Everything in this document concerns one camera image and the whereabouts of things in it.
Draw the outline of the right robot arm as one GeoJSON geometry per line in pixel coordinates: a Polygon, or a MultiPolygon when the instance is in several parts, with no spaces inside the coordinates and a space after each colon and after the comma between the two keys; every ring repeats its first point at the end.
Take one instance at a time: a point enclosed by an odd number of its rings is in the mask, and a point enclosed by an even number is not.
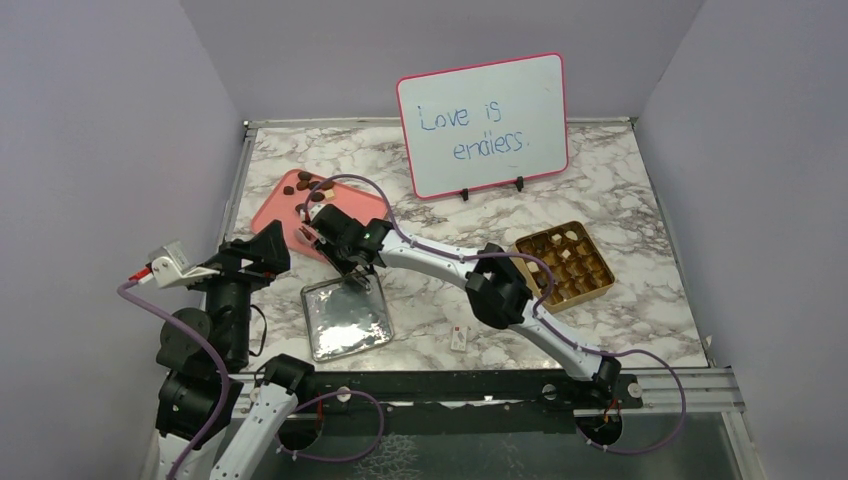
{"type": "Polygon", "coordinates": [[[395,268],[455,285],[465,291],[477,320],[523,336],[577,380],[585,404],[600,407],[616,395],[620,362],[543,307],[513,261],[524,254],[492,243],[474,250],[410,237],[393,221],[362,224],[329,204],[310,207],[305,223],[317,234],[315,250],[341,274],[358,267],[395,268]]]}

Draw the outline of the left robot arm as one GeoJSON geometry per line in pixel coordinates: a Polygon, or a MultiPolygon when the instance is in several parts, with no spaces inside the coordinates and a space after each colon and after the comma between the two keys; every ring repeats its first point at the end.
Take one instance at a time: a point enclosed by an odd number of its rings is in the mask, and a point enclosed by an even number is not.
{"type": "Polygon", "coordinates": [[[156,355],[168,375],[158,393],[160,479],[247,479],[286,416],[306,408],[315,393],[315,368],[280,354],[264,366],[258,397],[225,452],[218,451],[244,387],[232,374],[248,364],[251,296],[290,269],[283,225],[275,220],[249,240],[223,242],[192,265],[181,244],[152,253],[148,264],[160,288],[204,293],[204,308],[170,314],[156,355]]]}

